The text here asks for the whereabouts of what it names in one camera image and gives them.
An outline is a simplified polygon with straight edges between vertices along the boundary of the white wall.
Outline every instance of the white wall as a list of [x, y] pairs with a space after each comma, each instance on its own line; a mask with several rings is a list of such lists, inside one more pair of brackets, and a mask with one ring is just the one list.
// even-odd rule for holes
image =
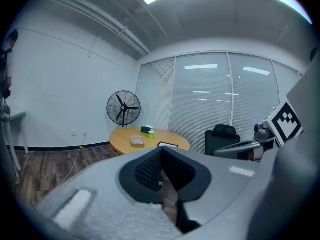
[[[19, 39], [7, 103], [27, 111], [28, 146], [77, 146], [84, 131], [85, 145], [109, 141], [118, 125], [106, 114], [108, 99], [117, 91], [136, 91], [137, 61], [107, 42], [113, 35], [108, 30], [51, 2], [31, 1], [14, 27]], [[11, 125], [14, 145], [23, 146], [19, 122]]]
[[165, 58], [202, 52], [241, 52], [275, 60], [304, 74], [308, 65], [292, 53], [269, 43], [242, 38], [210, 37], [174, 43], [154, 50], [138, 60], [139, 65]]

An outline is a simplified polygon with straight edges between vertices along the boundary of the baseboard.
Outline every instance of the baseboard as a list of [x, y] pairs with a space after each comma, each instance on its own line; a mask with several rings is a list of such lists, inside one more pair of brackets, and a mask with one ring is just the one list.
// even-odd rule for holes
[[[93, 148], [103, 145], [110, 144], [109, 141], [107, 142], [101, 142], [101, 143], [95, 143], [95, 144], [88, 144], [88, 145], [82, 145], [83, 148]], [[69, 150], [78, 150], [79, 146], [62, 146], [62, 147], [28, 147], [29, 151], [37, 151], [37, 152], [50, 152], [50, 151], [69, 151]], [[14, 146], [14, 150], [16, 151], [25, 151], [24, 146]]]

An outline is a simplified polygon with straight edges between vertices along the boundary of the window blinds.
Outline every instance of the window blinds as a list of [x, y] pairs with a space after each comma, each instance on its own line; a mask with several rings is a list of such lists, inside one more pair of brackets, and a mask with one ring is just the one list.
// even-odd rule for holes
[[241, 141], [254, 137], [254, 126], [279, 104], [276, 75], [267, 59], [230, 53], [234, 85], [233, 123]]
[[176, 58], [169, 131], [186, 138], [190, 150], [205, 152], [205, 132], [229, 125], [232, 87], [227, 54]]
[[136, 89], [141, 113], [132, 126], [148, 124], [156, 129], [168, 129], [174, 69], [174, 58], [141, 66]]
[[280, 100], [290, 92], [290, 90], [300, 80], [299, 73], [293, 69], [290, 69], [284, 65], [273, 62], [276, 78], [279, 86]]

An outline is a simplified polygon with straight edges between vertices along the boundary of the ceiling pipe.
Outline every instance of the ceiling pipe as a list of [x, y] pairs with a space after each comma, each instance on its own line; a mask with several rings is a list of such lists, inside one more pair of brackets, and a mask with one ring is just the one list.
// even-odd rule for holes
[[121, 3], [117, 2], [116, 0], [110, 0], [113, 2], [118, 8], [123, 10], [131, 19], [135, 21], [135, 23], [138, 24], [138, 26], [151, 38], [154, 39], [153, 36], [149, 33], [149, 31], [137, 20], [136, 16], [133, 15], [130, 11], [128, 11]]
[[[116, 30], [114, 30], [114, 29], [112, 29], [111, 27], [109, 27], [108, 25], [104, 24], [101, 20], [98, 20], [97, 18], [95, 18], [95, 17], [91, 16], [90, 14], [82, 11], [82, 10], [79, 9], [79, 8], [76, 8], [76, 7], [74, 7], [74, 6], [71, 6], [71, 5], [69, 5], [69, 4], [65, 3], [65, 2], [60, 1], [60, 0], [47, 0], [47, 1], [50, 1], [50, 2], [52, 2], [52, 3], [56, 3], [56, 4], [58, 4], [58, 5], [61, 5], [61, 6], [64, 6], [64, 7], [66, 7], [66, 8], [69, 8], [69, 9], [71, 9], [71, 10], [74, 10], [74, 11], [76, 11], [76, 12], [78, 12], [78, 13], [86, 16], [86, 17], [88, 17], [89, 19], [97, 22], [98, 24], [102, 25], [102, 26], [105, 27], [106, 29], [108, 29], [108, 30], [110, 30], [111, 32], [113, 32], [115, 35], [118, 35], [118, 34], [119, 34]], [[143, 55], [143, 56], [146, 55], [145, 52], [143, 52], [143, 51], [141, 50], [141, 48], [139, 48], [138, 46], [134, 45], [132, 42], [128, 41], [128, 40], [127, 40], [126, 38], [124, 38], [122, 35], [120, 35], [119, 37], [120, 37], [121, 39], [123, 39], [125, 42], [127, 42], [129, 45], [131, 45], [134, 49], [136, 49], [141, 55]]]
[[160, 27], [160, 29], [162, 30], [162, 32], [165, 34], [166, 37], [168, 37], [167, 33], [165, 32], [165, 30], [163, 29], [163, 27], [160, 25], [160, 23], [157, 21], [157, 19], [153, 16], [153, 14], [148, 10], [147, 7], [144, 6], [144, 4], [140, 1], [137, 0], [139, 2], [140, 5], [142, 5], [142, 7], [149, 13], [149, 15], [154, 19], [154, 21], [158, 24], [158, 26]]
[[108, 30], [111, 30], [116, 35], [119, 35], [123, 40], [134, 47], [140, 54], [147, 55], [150, 50], [129, 30], [126, 29], [120, 22], [114, 19], [111, 15], [89, 3], [86, 0], [48, 0], [62, 6], [68, 7], [77, 11], [86, 17], [100, 23]]

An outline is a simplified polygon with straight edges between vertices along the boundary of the small box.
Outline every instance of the small box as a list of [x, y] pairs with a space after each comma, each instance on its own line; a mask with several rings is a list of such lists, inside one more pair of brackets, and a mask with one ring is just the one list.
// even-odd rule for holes
[[149, 131], [151, 131], [151, 128], [147, 127], [147, 126], [142, 126], [141, 127], [141, 132], [144, 134], [148, 134]]
[[134, 148], [143, 148], [145, 146], [145, 139], [141, 136], [132, 136], [131, 146]]

